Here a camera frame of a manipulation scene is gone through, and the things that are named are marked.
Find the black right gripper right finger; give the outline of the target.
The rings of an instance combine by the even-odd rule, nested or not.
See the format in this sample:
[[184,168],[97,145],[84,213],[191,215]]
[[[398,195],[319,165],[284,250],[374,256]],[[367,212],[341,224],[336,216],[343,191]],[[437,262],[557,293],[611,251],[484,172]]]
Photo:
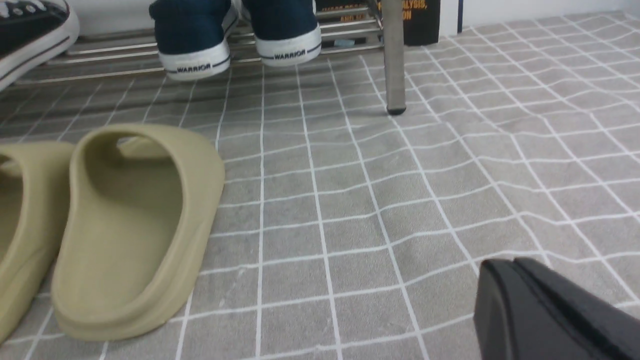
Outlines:
[[618,309],[537,260],[517,257],[514,265],[570,327],[611,360],[639,358],[639,319]]

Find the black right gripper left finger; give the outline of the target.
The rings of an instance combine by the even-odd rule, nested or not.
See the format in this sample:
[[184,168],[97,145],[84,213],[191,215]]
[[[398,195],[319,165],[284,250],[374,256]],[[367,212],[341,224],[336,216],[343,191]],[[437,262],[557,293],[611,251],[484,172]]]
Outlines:
[[511,260],[484,260],[473,322],[483,360],[599,360],[562,308]]

